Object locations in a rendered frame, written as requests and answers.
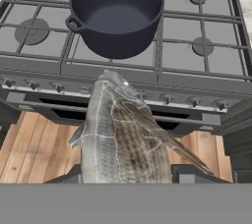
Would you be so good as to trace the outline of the black cast iron pot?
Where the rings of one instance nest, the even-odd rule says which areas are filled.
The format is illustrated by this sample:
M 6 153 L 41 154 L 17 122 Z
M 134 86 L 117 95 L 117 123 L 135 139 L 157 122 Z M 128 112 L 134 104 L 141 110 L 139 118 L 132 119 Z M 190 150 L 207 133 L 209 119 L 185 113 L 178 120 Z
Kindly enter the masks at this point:
M 164 0 L 69 0 L 68 29 L 95 54 L 132 58 L 153 42 Z

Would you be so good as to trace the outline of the dark grey cupboard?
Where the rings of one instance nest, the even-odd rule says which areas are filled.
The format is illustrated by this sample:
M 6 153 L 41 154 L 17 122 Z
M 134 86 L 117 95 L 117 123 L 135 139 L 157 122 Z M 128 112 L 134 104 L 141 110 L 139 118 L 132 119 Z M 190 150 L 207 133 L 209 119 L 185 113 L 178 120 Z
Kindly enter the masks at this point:
M 228 108 L 214 134 L 223 138 L 233 181 L 252 184 L 252 98 Z
M 10 126 L 18 122 L 20 115 L 20 111 L 0 101 L 0 147 L 8 134 Z

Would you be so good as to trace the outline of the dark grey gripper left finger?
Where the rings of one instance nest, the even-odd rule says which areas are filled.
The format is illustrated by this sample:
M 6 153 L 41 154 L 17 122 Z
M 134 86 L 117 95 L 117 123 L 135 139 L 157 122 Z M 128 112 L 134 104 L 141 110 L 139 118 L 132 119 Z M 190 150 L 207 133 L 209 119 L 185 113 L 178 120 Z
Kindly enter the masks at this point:
M 67 174 L 46 181 L 46 184 L 59 184 L 59 183 L 78 184 L 80 176 L 81 176 L 81 165 L 75 164 Z

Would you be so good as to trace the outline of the grey gas hob range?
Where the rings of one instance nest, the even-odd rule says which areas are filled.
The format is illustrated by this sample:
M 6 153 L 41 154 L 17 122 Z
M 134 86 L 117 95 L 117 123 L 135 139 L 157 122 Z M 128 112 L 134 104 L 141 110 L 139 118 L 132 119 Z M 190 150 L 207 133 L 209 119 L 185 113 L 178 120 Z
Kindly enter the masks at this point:
M 106 59 L 93 53 L 82 37 L 66 26 L 69 0 L 0 1 L 0 84 L 5 102 L 11 90 L 90 96 L 105 70 L 123 76 L 146 101 L 209 107 L 223 115 L 231 106 L 252 98 L 252 49 L 238 0 L 164 0 L 157 33 L 139 55 Z M 15 81 L 12 87 L 5 79 Z M 32 90 L 28 81 L 39 83 Z M 65 86 L 57 92 L 52 86 Z M 217 100 L 226 100 L 219 110 Z M 193 130 L 214 132 L 219 126 L 181 124 L 169 130 L 183 136 Z

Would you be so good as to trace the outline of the grey scaly frozen fish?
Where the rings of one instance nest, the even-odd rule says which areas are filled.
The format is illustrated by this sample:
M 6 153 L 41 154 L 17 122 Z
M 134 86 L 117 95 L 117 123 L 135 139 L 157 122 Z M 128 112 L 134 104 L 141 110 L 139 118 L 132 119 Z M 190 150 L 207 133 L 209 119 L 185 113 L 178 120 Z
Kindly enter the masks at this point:
M 84 184 L 169 184 L 168 150 L 207 175 L 213 171 L 167 130 L 122 76 L 106 70 L 95 83 L 86 119 L 69 139 L 81 150 Z

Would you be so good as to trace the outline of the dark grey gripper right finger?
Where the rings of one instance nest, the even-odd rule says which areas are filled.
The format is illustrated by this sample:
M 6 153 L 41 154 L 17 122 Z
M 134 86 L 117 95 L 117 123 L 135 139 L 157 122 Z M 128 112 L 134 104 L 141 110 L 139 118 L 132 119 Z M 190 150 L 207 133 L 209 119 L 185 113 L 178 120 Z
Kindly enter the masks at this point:
M 228 184 L 227 180 L 206 175 L 200 169 L 191 164 L 172 164 L 171 173 L 173 184 Z

